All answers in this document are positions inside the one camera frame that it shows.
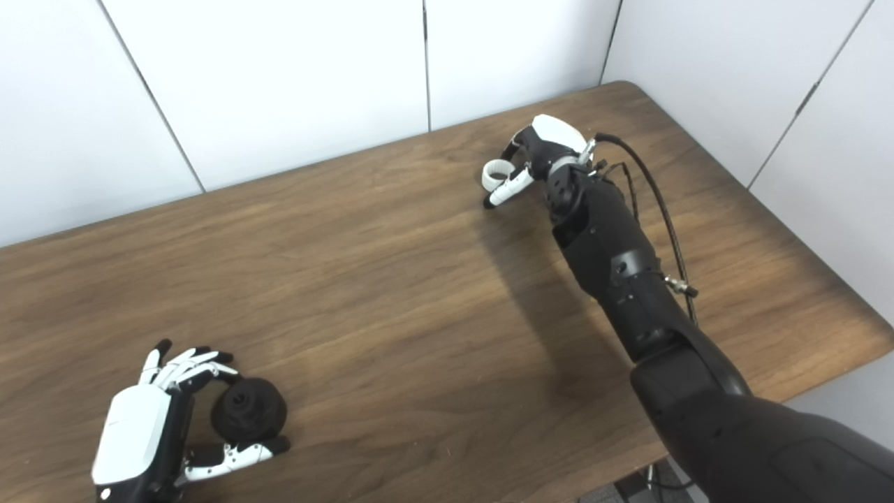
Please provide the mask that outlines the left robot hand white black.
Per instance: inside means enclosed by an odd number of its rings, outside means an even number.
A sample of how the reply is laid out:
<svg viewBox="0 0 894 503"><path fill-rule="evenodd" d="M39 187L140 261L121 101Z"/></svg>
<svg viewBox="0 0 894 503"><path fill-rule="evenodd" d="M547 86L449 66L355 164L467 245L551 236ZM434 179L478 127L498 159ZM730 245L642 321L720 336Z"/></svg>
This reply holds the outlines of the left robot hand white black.
<svg viewBox="0 0 894 503"><path fill-rule="evenodd" d="M227 351L193 347L166 359L172 342L148 354L138 381L118 392L91 469L98 502L177 502L192 483L232 474L284 454L288 409L269 380L246 378ZM210 423L219 443L189 446L196 395L226 385Z"/></svg>

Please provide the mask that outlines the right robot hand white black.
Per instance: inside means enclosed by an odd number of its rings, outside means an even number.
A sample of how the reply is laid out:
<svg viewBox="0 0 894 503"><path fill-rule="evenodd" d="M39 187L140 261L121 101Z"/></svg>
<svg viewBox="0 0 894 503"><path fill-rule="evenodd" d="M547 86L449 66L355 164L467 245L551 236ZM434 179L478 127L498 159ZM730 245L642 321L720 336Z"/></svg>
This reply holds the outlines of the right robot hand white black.
<svg viewBox="0 0 894 503"><path fill-rule="evenodd" d="M561 119L540 114L513 135L497 159L483 166L485 209L495 209L533 182L544 182L565 163L591 166L594 140Z"/></svg>

